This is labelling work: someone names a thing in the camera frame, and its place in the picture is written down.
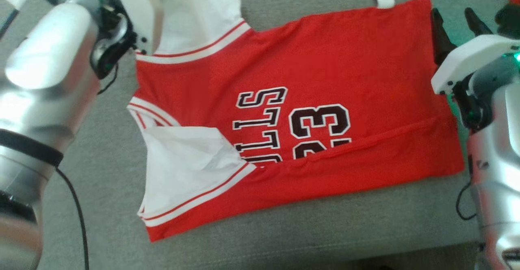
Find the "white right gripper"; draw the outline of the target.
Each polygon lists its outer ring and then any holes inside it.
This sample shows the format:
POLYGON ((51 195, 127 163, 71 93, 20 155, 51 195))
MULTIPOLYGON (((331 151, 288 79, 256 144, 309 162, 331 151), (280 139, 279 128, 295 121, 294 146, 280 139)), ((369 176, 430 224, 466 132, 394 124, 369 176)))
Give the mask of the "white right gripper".
POLYGON ((519 52, 518 39, 494 35, 472 8, 464 9, 464 16, 475 38, 457 47, 444 29, 440 11, 437 8, 431 9, 434 62, 440 65, 431 79, 435 94, 449 94, 453 90, 449 82, 455 84, 498 57, 519 52))

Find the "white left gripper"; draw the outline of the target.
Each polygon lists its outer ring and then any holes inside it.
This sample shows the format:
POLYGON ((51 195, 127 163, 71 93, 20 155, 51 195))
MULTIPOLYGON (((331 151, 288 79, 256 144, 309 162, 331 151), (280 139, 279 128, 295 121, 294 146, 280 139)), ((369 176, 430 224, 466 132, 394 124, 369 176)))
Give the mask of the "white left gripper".
POLYGON ((115 29, 116 42, 121 42, 124 35, 130 46, 135 46, 142 55, 153 55, 160 44, 164 7, 160 0, 116 0, 117 17, 115 29))

